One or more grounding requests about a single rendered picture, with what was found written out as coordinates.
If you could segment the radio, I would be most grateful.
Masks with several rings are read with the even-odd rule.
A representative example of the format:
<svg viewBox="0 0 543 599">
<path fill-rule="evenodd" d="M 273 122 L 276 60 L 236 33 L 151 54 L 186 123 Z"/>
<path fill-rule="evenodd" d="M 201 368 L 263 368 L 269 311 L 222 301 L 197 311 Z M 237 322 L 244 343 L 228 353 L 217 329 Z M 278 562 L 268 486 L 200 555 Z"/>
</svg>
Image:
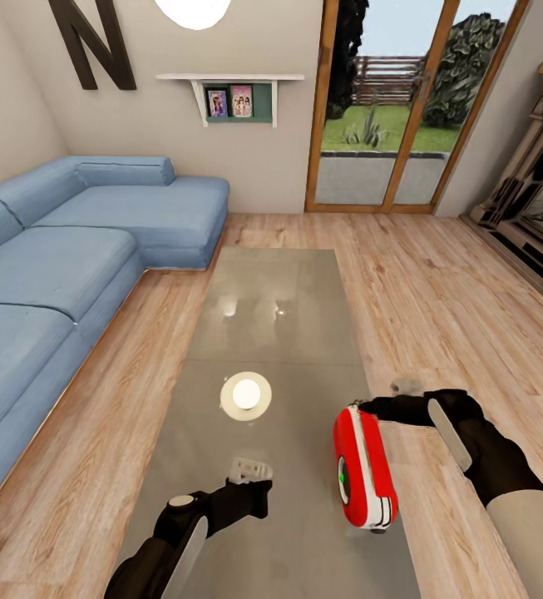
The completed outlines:
<svg viewBox="0 0 543 599">
<path fill-rule="evenodd" d="M 376 414 L 351 403 L 339 414 L 333 433 L 346 518 L 358 529 L 386 533 L 400 510 Z"/>
</svg>

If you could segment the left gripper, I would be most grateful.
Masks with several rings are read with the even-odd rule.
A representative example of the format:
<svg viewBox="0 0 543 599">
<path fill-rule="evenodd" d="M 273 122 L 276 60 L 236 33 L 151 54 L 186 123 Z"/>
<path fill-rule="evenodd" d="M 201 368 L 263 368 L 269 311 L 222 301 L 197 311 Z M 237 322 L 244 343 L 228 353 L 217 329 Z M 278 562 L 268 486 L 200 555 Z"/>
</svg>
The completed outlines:
<svg viewBox="0 0 543 599">
<path fill-rule="evenodd" d="M 268 515 L 268 492 L 273 487 L 270 479 L 259 482 L 251 481 L 249 484 L 229 482 L 225 479 L 225 487 L 220 491 L 227 497 L 230 505 L 230 519 L 228 526 L 239 521 L 246 515 L 263 519 Z"/>
</svg>

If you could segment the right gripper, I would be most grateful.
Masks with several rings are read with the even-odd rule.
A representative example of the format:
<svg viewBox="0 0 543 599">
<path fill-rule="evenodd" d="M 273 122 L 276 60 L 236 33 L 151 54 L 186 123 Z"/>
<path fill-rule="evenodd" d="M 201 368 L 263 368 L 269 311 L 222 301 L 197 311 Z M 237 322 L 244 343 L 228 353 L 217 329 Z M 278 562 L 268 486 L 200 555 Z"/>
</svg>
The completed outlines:
<svg viewBox="0 0 543 599">
<path fill-rule="evenodd" d="M 409 404 L 412 395 L 403 395 L 393 398 L 375 397 L 373 401 L 358 403 L 358 410 L 376 414 L 377 419 L 399 422 L 407 425 L 417 425 L 413 419 Z"/>
</svg>

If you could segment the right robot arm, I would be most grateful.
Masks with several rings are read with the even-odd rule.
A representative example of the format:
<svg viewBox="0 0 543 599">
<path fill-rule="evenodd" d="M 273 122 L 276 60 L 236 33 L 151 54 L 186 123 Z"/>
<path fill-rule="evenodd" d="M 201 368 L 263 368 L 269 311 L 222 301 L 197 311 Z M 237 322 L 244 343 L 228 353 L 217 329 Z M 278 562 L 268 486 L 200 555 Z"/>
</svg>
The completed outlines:
<svg viewBox="0 0 543 599">
<path fill-rule="evenodd" d="M 520 576 L 528 599 L 543 599 L 543 483 L 513 440 L 486 419 L 466 390 L 425 391 L 420 379 L 395 377 L 392 398 L 358 403 L 377 419 L 435 426 L 486 513 Z"/>
</svg>

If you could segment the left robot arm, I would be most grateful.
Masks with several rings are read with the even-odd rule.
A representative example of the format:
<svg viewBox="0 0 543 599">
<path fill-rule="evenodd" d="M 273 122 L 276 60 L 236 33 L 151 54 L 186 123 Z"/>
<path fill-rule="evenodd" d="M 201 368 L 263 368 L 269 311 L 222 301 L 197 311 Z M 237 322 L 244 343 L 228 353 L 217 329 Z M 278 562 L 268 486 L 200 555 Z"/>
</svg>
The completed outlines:
<svg viewBox="0 0 543 599">
<path fill-rule="evenodd" d="M 157 518 L 154 537 L 117 568 L 104 599 L 178 599 L 205 536 L 246 515 L 267 517 L 272 475 L 267 463 L 236 458 L 225 487 L 169 500 Z"/>
</svg>

